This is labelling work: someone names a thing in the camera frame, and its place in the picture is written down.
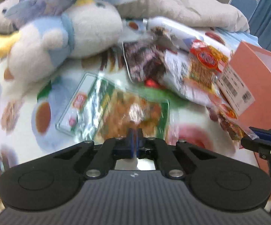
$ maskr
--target label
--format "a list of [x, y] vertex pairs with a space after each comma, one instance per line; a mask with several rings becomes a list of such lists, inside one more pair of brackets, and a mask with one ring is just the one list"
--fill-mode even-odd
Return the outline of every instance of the label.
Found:
[[194, 89], [184, 83], [184, 79], [189, 77], [191, 62], [188, 53], [178, 51], [178, 54], [166, 50], [165, 66], [166, 73], [159, 79], [162, 85], [170, 88], [182, 98], [193, 101], [200, 105], [210, 105], [211, 101], [204, 91]]
[[225, 67], [217, 84], [238, 116], [255, 101], [251, 91], [229, 65]]
[[202, 65], [204, 65], [208, 69], [217, 69], [218, 67], [217, 60], [215, 59], [213, 55], [211, 55], [208, 52], [204, 52], [204, 51], [198, 52], [197, 58], [202, 63]]
[[87, 99], [86, 94], [78, 93], [75, 99], [73, 100], [72, 106], [78, 110], [81, 110], [86, 99]]

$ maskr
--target stuffed animal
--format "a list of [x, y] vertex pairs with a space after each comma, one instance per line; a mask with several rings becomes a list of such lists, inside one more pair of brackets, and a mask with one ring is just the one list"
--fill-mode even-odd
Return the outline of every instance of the stuffed animal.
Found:
[[0, 35], [0, 58], [7, 56], [8, 65], [4, 79], [36, 82], [51, 75], [67, 57], [89, 57], [111, 47], [121, 31], [115, 7], [78, 0], [60, 16], [41, 17], [10, 36]]

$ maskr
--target transparent plastic bag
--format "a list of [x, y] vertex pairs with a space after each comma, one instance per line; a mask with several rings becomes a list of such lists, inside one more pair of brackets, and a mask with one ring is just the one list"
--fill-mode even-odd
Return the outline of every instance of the transparent plastic bag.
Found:
[[199, 40], [193, 42], [190, 54], [168, 50], [155, 41], [124, 43], [123, 47], [132, 82], [147, 82], [152, 78], [182, 98], [215, 108], [220, 122], [226, 125], [234, 141], [246, 134], [257, 138], [249, 128], [227, 115], [229, 105], [223, 101], [215, 82], [229, 58], [219, 50]]
[[168, 101], [150, 101], [107, 79], [86, 74], [61, 116], [57, 129], [78, 141], [125, 137], [129, 128], [142, 128], [145, 137], [164, 138]]
[[205, 129], [198, 124], [180, 121], [179, 112], [171, 111], [166, 142], [174, 146], [178, 140], [185, 140], [210, 151], [214, 150], [211, 137]]
[[237, 119], [235, 111], [225, 101], [222, 100], [220, 104], [214, 104], [212, 110], [215, 111], [221, 126], [226, 129], [233, 141], [238, 142], [246, 135], [253, 140], [258, 138], [250, 128]]

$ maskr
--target snack bag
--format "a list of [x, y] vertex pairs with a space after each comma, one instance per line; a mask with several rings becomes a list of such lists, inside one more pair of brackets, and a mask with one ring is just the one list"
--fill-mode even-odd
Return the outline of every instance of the snack bag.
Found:
[[240, 141], [246, 135], [253, 140], [258, 138], [251, 129], [240, 123], [235, 111], [227, 103], [222, 102], [213, 107], [218, 114], [221, 125], [226, 129], [233, 141]]
[[[165, 73], [163, 77], [157, 79], [160, 85], [172, 90], [182, 98], [203, 106], [211, 107], [213, 105], [212, 101], [216, 102], [215, 98], [219, 97], [219, 89], [214, 83], [215, 79], [213, 78], [215, 75], [210, 71], [200, 77], [198, 73], [201, 72], [195, 71], [198, 67], [194, 67], [187, 52], [178, 51], [176, 54], [166, 50], [164, 66]], [[199, 77], [200, 81], [193, 79], [195, 75]], [[204, 85], [207, 85], [209, 78], [209, 88], [206, 88]]]
[[190, 61], [188, 79], [196, 82], [202, 89], [213, 92], [218, 75], [228, 63], [228, 57], [213, 46], [195, 40], [190, 49]]
[[108, 138], [125, 137], [129, 128], [142, 128], [145, 137], [164, 139], [168, 120], [168, 101], [150, 101], [87, 73], [56, 128], [78, 141], [102, 144]]
[[123, 43], [124, 59], [131, 82], [159, 78], [165, 72], [164, 53], [155, 43], [138, 41]]

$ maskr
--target fabric cloth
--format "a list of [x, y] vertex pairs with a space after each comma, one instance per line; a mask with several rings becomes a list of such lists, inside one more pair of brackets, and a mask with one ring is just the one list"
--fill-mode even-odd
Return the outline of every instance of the fabric cloth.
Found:
[[258, 37], [260, 46], [271, 50], [271, 0], [260, 0], [250, 21], [250, 34]]
[[219, 27], [249, 31], [247, 18], [237, 8], [217, 0], [137, 0], [117, 6], [122, 18], [163, 16], [190, 27]]
[[59, 16], [77, 0], [21, 0], [8, 9], [5, 17], [21, 28], [42, 16]]
[[222, 29], [216, 29], [216, 31], [220, 34], [220, 37], [231, 47], [232, 50], [236, 50], [241, 43], [241, 41], [246, 41], [255, 46], [259, 46], [258, 38], [254, 35], [251, 35], [247, 32], [228, 32]]

